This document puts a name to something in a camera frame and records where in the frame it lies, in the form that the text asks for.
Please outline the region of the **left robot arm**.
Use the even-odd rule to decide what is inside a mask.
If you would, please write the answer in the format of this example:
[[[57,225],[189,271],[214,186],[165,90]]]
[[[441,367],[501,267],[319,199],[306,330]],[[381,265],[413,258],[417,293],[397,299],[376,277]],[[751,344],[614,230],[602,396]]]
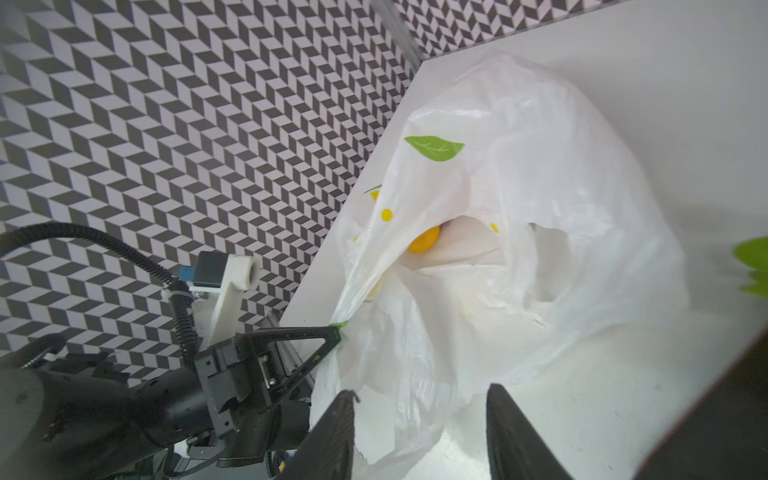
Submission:
[[[32,352],[61,344],[38,340],[1,363],[1,475],[108,479],[178,443],[219,468],[296,449],[309,430],[299,391],[340,339],[334,326],[239,334],[133,387],[101,354],[32,368]]]

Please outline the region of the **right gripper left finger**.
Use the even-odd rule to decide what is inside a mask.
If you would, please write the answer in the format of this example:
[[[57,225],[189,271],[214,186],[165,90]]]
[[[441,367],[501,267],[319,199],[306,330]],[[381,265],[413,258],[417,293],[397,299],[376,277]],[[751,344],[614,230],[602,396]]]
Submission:
[[[281,478],[349,480],[355,450],[354,407],[358,402],[354,391],[342,390],[287,463]]]

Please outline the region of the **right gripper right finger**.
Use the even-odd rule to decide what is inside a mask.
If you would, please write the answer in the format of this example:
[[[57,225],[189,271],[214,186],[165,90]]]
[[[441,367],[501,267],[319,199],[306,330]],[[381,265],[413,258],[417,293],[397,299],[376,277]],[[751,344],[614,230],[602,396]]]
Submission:
[[[572,479],[508,391],[496,383],[486,397],[486,440],[493,480]]]

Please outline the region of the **yellow fake pear with leaves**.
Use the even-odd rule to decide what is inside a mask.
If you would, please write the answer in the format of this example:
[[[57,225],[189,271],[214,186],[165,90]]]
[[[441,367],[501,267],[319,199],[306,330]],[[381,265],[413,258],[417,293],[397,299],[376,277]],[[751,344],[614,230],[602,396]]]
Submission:
[[[740,288],[742,292],[760,297],[767,296],[767,254],[768,238],[766,236],[744,241],[734,247],[734,257],[751,269],[750,283]]]

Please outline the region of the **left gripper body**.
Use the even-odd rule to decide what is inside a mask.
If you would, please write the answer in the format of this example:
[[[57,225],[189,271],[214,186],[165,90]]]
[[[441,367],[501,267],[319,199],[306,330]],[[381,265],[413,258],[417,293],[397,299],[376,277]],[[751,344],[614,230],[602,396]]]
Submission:
[[[214,455],[218,468],[261,463],[307,437],[311,367],[290,355],[295,341],[311,338],[310,332],[254,332],[199,352],[195,367],[213,437],[223,443]]]

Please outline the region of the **white plastic bag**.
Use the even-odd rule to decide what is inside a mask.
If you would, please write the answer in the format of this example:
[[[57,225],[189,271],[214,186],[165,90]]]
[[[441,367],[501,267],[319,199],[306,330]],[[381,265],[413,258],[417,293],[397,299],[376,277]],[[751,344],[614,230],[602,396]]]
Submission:
[[[491,384],[689,304],[631,151],[576,86],[521,58],[484,58],[412,113],[362,200],[341,223],[341,341],[311,413],[358,394],[357,479],[404,477]],[[407,251],[438,225],[429,251]]]

